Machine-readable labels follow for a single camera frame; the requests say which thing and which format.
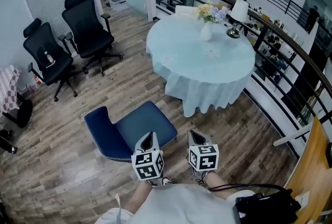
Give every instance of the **white chair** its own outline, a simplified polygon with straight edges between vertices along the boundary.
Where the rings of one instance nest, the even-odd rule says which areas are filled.
[[[198,19],[197,7],[175,6],[175,13],[181,16],[187,16],[191,19]]]

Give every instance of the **tablecloth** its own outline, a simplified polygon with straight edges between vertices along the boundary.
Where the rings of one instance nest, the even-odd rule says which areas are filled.
[[[17,103],[17,81],[21,71],[10,65],[0,73],[0,113],[19,109]]]
[[[210,41],[200,39],[202,20],[176,14],[158,21],[148,33],[146,51],[154,72],[167,81],[166,95],[183,101],[185,117],[197,107],[205,113],[211,104],[232,104],[251,77],[255,51],[244,35],[228,37],[224,23],[212,25]]]

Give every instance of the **wooden floor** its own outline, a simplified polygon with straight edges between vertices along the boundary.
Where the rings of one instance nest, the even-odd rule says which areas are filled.
[[[76,98],[65,86],[55,103],[57,85],[40,87],[29,125],[15,130],[17,155],[0,153],[0,194],[15,223],[94,223],[117,205],[115,194],[124,203],[133,193],[131,164],[101,156],[85,127],[85,113],[102,105],[113,122],[148,100],[162,110],[178,130],[178,140],[164,150],[164,172],[177,183],[194,183],[186,134],[197,128],[218,143],[225,180],[285,184],[297,160],[287,145],[272,146],[279,134],[245,94],[226,109],[185,118],[181,101],[164,94],[165,82],[145,52],[153,23],[130,10],[111,14],[114,48],[124,60],[106,60],[104,77],[93,67],[72,78]],[[81,62],[76,57],[76,65]]]

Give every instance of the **white vase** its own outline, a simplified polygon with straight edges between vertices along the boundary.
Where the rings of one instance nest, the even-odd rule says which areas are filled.
[[[201,40],[209,41],[212,38],[211,22],[206,22],[201,31]]]

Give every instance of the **blue upholstered seat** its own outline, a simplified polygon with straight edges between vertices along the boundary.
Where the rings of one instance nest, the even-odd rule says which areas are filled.
[[[84,120],[100,152],[117,161],[131,162],[136,142],[150,131],[156,132],[160,147],[177,135],[173,124],[151,101],[114,124],[111,123],[105,106],[90,112]]]

